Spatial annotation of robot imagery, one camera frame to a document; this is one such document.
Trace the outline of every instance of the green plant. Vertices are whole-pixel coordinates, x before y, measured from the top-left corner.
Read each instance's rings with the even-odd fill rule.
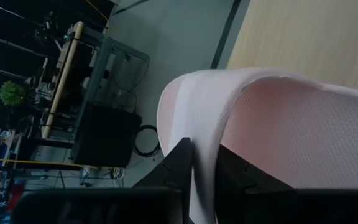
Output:
[[[6,106],[15,106],[23,102],[25,90],[11,81],[4,82],[0,89],[0,99]]]

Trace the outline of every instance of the concrete floor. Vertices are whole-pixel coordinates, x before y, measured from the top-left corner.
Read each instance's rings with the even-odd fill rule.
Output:
[[[226,68],[249,1],[241,2],[218,68]],[[119,8],[126,7],[131,2],[133,1],[122,1]],[[146,76],[134,90],[138,97],[137,113],[142,117],[143,124],[156,124],[158,101],[170,81],[180,75],[211,66],[232,4],[233,0],[150,0],[110,19],[109,36],[149,54],[151,58]],[[135,75],[136,78],[132,79],[136,80],[140,77],[139,74],[126,73],[128,70],[124,68],[120,78]],[[157,137],[152,132],[142,133],[137,142],[149,151],[155,146]],[[39,158],[61,162],[64,153],[63,149],[44,148]],[[94,183],[94,187],[114,187],[118,184],[130,187],[147,175],[162,159],[161,153],[148,159],[134,154],[126,169],[123,183],[113,183],[111,179],[88,182]],[[64,161],[70,162],[67,156]],[[106,171],[101,171],[92,173],[91,176],[104,177],[105,173]],[[57,173],[49,172],[48,175],[57,176]],[[78,172],[63,172],[63,176],[78,175]],[[51,177],[43,181],[33,180],[29,182],[29,188],[53,187],[55,180],[56,178]],[[78,187],[78,183],[78,178],[65,178],[65,187]],[[62,186],[60,180],[56,186]]]

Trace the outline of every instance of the black equipment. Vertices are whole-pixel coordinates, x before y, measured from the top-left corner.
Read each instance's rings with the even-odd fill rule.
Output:
[[[75,134],[75,164],[126,167],[142,119],[134,113],[88,103]]]
[[[34,39],[42,47],[48,46],[55,40],[58,44],[63,42],[63,34],[58,31],[57,15],[54,11],[47,14],[42,25],[34,31]]]
[[[224,146],[215,175],[219,224],[358,223],[358,190],[294,189]]]
[[[130,189],[45,189],[24,197],[12,223],[189,223],[193,145],[182,139]]]
[[[12,223],[192,223],[192,159],[182,139],[131,189],[41,190],[18,203]],[[293,189],[223,146],[211,187],[220,224],[358,223],[358,190]]]

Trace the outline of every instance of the black box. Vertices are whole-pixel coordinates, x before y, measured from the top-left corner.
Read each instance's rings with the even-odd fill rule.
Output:
[[[125,167],[142,119],[135,113],[88,103],[75,135],[75,164]]]

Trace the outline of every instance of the wooden table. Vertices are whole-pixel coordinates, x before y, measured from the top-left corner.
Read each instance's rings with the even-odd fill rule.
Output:
[[[60,53],[57,68],[61,69],[61,74],[59,77],[54,77],[52,82],[58,83],[55,88],[49,93],[52,95],[52,106],[48,110],[48,119],[45,124],[45,127],[42,129],[42,137],[49,138],[50,131],[52,128],[53,119],[55,117],[55,113],[57,112],[57,106],[60,102],[60,97],[62,96],[62,92],[65,86],[65,82],[70,71],[71,64],[73,63],[74,54],[78,45],[77,39],[80,38],[81,32],[84,28],[84,24],[80,21],[77,22],[72,29],[69,29],[68,34],[74,32],[74,39],[70,42],[65,42],[62,51]]]
[[[282,67],[358,88],[358,1],[252,0],[227,67]]]

